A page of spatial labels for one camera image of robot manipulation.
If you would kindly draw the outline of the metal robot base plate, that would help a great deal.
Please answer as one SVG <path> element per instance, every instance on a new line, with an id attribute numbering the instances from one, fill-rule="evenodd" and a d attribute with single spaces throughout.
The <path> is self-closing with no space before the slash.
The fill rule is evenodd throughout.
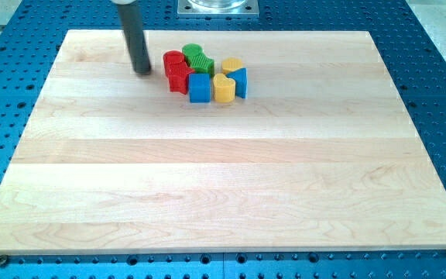
<path id="1" fill-rule="evenodd" d="M 258 0 L 177 0 L 177 14 L 182 18 L 259 16 Z"/>

